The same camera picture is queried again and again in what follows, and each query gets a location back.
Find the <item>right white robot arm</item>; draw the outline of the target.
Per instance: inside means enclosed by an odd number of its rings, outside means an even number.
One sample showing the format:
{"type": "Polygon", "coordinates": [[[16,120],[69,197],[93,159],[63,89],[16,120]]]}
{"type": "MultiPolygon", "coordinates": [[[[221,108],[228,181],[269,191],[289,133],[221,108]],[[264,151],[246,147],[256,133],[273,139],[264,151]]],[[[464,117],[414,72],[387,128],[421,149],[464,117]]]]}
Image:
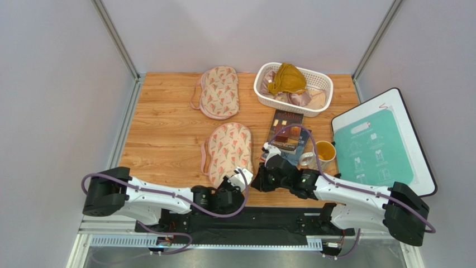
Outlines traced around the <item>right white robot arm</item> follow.
{"type": "Polygon", "coordinates": [[[435,233],[429,206],[408,185],[371,186],[345,181],[319,170],[298,169],[280,155],[261,162],[252,186],[261,192],[284,188],[301,199],[325,201],[324,220],[339,229],[388,232],[396,240],[422,246],[435,233]]]}

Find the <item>floral mesh laundry bag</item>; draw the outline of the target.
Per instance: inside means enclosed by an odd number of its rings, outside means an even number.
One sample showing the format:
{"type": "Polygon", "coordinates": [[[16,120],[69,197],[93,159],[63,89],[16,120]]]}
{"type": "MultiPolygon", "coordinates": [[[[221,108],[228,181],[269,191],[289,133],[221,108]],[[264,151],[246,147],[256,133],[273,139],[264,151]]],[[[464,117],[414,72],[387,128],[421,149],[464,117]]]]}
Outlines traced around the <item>floral mesh laundry bag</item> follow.
{"type": "Polygon", "coordinates": [[[201,171],[217,188],[234,170],[254,173],[251,131],[241,123],[225,123],[217,127],[201,146],[201,171]]]}

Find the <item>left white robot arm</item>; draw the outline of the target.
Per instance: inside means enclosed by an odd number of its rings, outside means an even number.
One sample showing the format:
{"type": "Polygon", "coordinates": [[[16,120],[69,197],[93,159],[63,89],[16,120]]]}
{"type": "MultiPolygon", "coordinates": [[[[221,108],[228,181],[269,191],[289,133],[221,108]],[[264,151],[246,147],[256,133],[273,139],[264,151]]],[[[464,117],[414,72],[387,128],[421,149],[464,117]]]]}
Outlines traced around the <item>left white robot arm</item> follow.
{"type": "Polygon", "coordinates": [[[131,176],[129,168],[116,167],[82,179],[86,194],[82,213],[90,217],[125,216],[147,226],[158,224],[167,210],[230,218],[244,209],[252,180],[248,169],[238,167],[216,188],[173,188],[147,183],[131,176]]]}

